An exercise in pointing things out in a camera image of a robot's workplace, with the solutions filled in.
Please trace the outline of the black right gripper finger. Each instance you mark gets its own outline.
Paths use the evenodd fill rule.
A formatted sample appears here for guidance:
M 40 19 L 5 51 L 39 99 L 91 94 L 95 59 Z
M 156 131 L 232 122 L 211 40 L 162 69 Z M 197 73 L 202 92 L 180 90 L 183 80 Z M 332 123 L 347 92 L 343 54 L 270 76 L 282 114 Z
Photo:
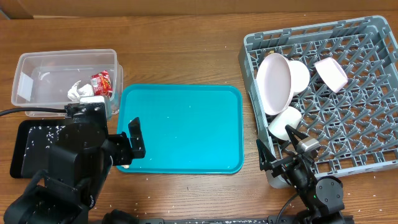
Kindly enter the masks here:
M 260 140 L 256 140 L 257 150 L 259 152 L 260 170 L 272 170 L 272 163 L 276 160 L 269 148 Z
M 285 130 L 293 146 L 298 146 L 299 141 L 308 137 L 305 133 L 301 133 L 289 124 L 285 126 Z

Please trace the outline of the white bowl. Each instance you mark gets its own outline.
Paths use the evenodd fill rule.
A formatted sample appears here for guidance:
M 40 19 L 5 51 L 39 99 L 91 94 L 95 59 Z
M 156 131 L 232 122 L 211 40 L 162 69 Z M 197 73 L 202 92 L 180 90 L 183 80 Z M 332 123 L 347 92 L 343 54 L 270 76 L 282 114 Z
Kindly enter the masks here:
M 309 84 L 310 72 L 304 63 L 298 60 L 289 61 L 292 89 L 294 96 L 303 92 Z

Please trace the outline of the large white plate with peanuts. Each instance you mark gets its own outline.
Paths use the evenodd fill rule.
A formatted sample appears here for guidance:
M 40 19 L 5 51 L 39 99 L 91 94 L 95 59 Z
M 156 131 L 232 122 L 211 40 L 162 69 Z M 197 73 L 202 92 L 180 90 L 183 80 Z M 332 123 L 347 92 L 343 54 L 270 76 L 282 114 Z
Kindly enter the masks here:
M 293 97 L 292 77 L 284 56 L 266 56 L 257 71 L 256 82 L 265 114 L 277 115 L 288 107 Z

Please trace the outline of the red snack wrapper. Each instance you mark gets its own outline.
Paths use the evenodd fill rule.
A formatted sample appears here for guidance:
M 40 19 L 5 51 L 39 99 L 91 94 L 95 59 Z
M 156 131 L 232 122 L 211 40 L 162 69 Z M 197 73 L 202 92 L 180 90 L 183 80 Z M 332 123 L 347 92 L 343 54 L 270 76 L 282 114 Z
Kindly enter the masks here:
M 107 70 L 103 70 L 90 78 L 94 95 L 107 96 L 110 98 L 113 94 L 111 80 Z

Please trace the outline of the white tissue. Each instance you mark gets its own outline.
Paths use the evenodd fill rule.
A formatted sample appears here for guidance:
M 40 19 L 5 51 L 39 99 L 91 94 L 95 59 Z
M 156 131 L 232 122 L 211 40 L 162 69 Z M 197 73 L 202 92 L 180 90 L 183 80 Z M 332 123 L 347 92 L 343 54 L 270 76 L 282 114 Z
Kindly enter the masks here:
M 83 85 L 82 87 L 79 87 L 80 83 L 81 83 L 81 80 L 77 81 L 68 90 L 67 97 L 69 100 L 77 102 L 82 97 L 94 95 L 93 87 L 90 84 L 86 84 L 86 85 Z

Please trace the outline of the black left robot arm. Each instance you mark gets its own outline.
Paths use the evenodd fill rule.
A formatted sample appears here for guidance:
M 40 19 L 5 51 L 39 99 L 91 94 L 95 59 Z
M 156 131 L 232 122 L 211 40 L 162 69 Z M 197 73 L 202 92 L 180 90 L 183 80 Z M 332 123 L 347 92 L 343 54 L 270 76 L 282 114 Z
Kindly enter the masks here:
M 38 171 L 24 193 L 4 213 L 5 223 L 88 223 L 89 211 L 112 166 L 145 156 L 139 118 L 128 133 L 109 135 L 92 123 L 70 123 L 49 150 L 49 164 Z

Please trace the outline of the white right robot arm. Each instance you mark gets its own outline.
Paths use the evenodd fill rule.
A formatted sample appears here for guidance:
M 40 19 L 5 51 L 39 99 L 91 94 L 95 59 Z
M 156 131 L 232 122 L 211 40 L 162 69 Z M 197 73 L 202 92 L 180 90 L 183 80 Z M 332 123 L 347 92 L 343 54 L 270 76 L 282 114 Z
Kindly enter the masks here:
M 260 139 L 256 140 L 260 170 L 270 171 L 273 177 L 282 177 L 296 191 L 281 208 L 273 223 L 353 223 L 352 216 L 344 216 L 341 212 L 345 209 L 342 181 L 330 175 L 318 179 L 311 170 L 320 143 L 290 125 L 285 130 L 295 151 L 289 152 L 283 159 L 276 159 Z M 284 210 L 297 197 L 305 205 L 305 210 L 295 216 L 283 217 Z

